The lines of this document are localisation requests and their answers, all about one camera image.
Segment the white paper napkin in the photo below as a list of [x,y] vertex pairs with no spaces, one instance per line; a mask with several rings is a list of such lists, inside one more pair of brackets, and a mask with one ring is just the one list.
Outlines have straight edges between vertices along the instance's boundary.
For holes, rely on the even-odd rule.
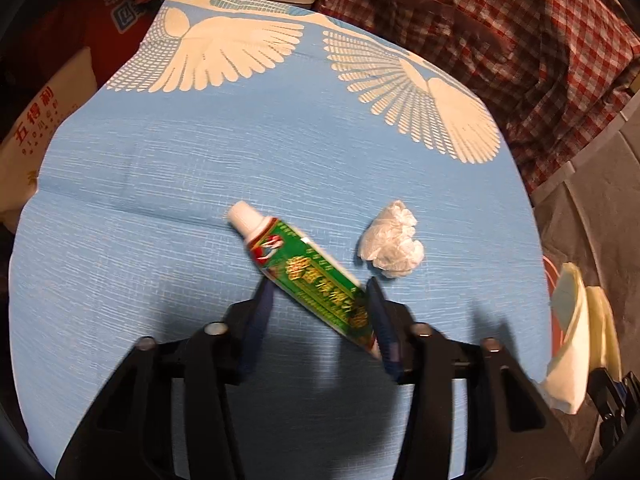
[[613,310],[604,289],[587,286],[574,263],[562,265],[550,307],[563,338],[541,388],[552,408],[575,415],[591,372],[604,368],[616,382],[623,378]]

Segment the green ointment tube white cap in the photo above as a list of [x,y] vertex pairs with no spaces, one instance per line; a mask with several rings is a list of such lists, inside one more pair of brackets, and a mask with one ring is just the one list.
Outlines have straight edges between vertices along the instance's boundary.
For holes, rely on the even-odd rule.
[[231,206],[227,218],[267,278],[332,330],[380,356],[360,281],[305,233],[242,200]]

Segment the pink plastic basin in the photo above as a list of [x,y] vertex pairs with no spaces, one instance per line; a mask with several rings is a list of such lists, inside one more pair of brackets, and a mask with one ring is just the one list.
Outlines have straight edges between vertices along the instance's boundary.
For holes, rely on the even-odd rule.
[[[547,256],[543,256],[542,261],[544,262],[544,274],[546,274],[549,296],[552,296],[555,291],[556,283],[558,282],[560,274],[559,271],[556,270],[555,265]],[[558,319],[556,318],[554,313],[551,313],[551,324],[553,336],[561,337],[562,330],[560,329]]]

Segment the grey cloth cover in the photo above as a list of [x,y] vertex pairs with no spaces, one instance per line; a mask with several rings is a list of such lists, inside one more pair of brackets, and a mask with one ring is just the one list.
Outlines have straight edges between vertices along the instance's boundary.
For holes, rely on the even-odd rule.
[[[639,370],[639,116],[624,115],[578,155],[570,175],[534,209],[544,254],[561,272],[574,263],[587,286],[604,289],[620,343],[623,376]],[[599,415],[585,401],[560,421],[578,457],[602,454]]]

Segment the crumpled white tissue ball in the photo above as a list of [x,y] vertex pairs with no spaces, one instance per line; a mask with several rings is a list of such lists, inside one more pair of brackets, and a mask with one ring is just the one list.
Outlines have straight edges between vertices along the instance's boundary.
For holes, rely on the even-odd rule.
[[401,201],[384,207],[363,232],[358,257],[370,262],[386,278],[411,274],[425,257],[425,249],[416,239],[418,220]]

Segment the white printed plastic bag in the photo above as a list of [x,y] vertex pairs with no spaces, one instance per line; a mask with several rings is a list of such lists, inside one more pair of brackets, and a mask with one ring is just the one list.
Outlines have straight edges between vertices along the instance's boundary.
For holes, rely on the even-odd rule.
[[15,232],[55,131],[98,90],[91,51],[70,58],[28,103],[1,143],[1,225]]

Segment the blue tablecloth white bird pattern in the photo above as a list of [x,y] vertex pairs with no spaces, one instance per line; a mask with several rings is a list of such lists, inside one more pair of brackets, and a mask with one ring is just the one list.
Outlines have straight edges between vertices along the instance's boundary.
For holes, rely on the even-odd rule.
[[533,380],[551,353],[533,211],[501,132],[459,81],[347,23],[259,0],[166,0],[138,52],[60,125],[10,265],[15,388],[54,471],[140,337],[191,336],[260,278],[230,207],[307,234],[359,281],[388,204],[424,260],[391,300]]

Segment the red plaid shirt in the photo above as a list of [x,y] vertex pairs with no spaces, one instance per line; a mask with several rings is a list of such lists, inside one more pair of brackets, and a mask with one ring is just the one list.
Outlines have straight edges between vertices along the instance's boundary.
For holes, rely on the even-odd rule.
[[318,9],[475,92],[529,190],[608,125],[639,73],[639,37],[615,0],[320,0]]

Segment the red snack package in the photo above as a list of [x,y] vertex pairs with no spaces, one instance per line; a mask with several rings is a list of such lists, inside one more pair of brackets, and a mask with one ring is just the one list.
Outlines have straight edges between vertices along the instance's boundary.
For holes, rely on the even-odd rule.
[[136,53],[157,10],[155,3],[138,6],[134,0],[65,0],[20,32],[16,59],[45,81],[87,48],[102,86]]

